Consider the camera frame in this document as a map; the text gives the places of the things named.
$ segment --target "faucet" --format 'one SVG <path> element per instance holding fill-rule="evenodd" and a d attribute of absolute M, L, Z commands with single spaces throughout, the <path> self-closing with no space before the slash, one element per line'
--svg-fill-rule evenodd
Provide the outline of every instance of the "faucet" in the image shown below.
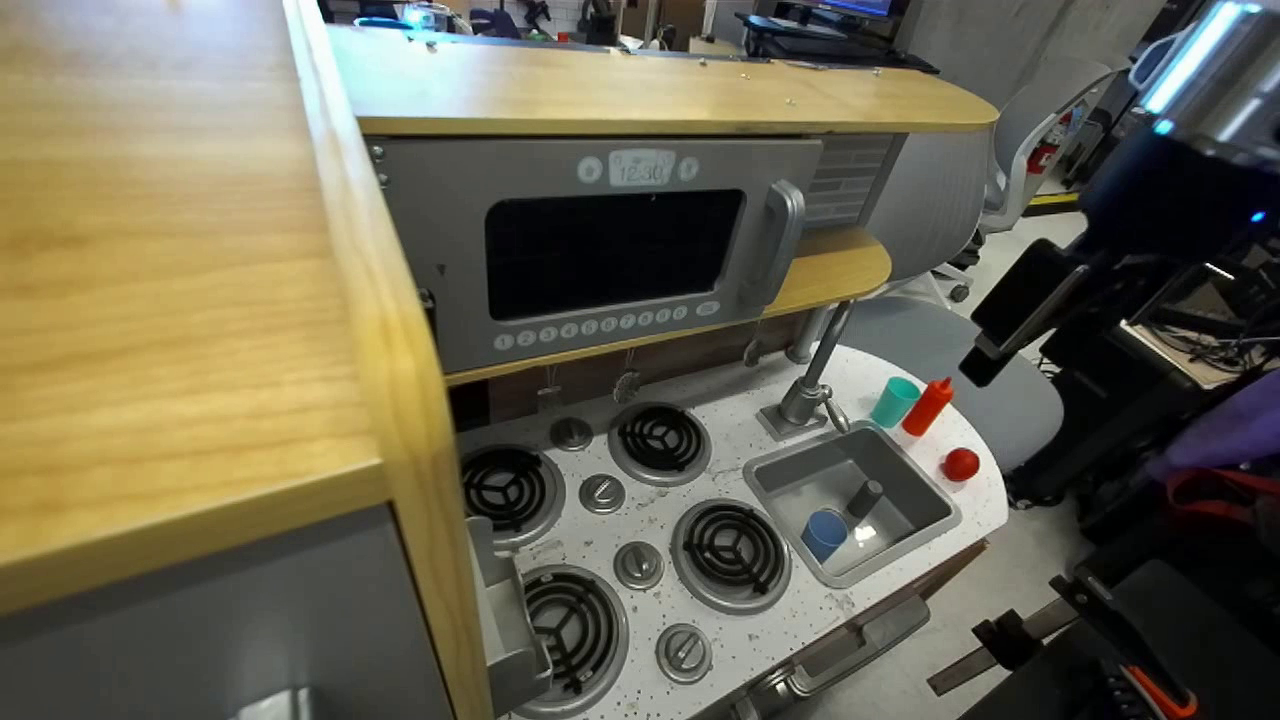
<path fill-rule="evenodd" d="M 831 410 L 831 389 L 821 382 L 823 382 L 823 369 L 835 351 L 835 339 L 845 338 L 846 308 L 852 308 L 846 302 L 831 308 L 831 322 L 828 322 L 802 376 L 789 389 L 789 396 L 779 404 L 760 410 L 760 425 L 766 428 L 773 441 L 789 441 L 797 434 L 821 428 L 823 425 L 821 410 L 828 410 L 831 421 L 840 418 Z"/>

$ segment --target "metal panel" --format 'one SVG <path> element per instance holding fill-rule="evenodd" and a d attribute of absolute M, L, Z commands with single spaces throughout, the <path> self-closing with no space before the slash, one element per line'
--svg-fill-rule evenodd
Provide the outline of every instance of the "metal panel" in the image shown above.
<path fill-rule="evenodd" d="M 900 153 L 900 136 L 831 136 L 823 139 L 823 157 L 815 164 L 815 178 L 802 194 L 802 223 L 828 230 L 828 223 L 852 223 L 862 230 L 877 198 L 884 187 L 884 178 L 893 171 L 893 161 Z"/>
<path fill-rule="evenodd" d="M 306 690 L 315 720 L 445 720 L 382 507 L 0 623 L 2 720 L 227 720 Z"/>

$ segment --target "sink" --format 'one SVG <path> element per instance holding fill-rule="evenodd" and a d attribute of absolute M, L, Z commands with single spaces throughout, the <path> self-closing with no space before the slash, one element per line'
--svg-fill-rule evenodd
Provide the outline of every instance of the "sink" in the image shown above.
<path fill-rule="evenodd" d="M 744 474 L 777 532 L 828 588 L 846 588 L 960 524 L 949 488 L 920 474 L 877 425 L 760 456 Z M 802 546 L 815 514 L 846 532 L 823 561 L 821 548 Z"/>

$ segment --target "microwave door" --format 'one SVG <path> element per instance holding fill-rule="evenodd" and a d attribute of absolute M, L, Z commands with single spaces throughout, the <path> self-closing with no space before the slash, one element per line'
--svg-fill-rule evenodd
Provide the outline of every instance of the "microwave door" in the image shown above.
<path fill-rule="evenodd" d="M 724 275 L 744 194 L 505 201 L 486 214 L 486 313 L 535 322 L 699 295 Z"/>

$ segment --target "wooden countertop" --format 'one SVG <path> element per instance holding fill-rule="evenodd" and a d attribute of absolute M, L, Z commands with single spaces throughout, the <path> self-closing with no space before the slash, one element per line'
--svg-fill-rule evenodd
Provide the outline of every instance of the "wooden countertop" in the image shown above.
<path fill-rule="evenodd" d="M 0 613 L 392 506 L 484 716 L 445 382 L 315 38 L 312 0 L 0 13 Z"/>
<path fill-rule="evenodd" d="M 609 57 L 330 29 L 368 136 L 970 133 L 981 96 L 894 69 Z"/>

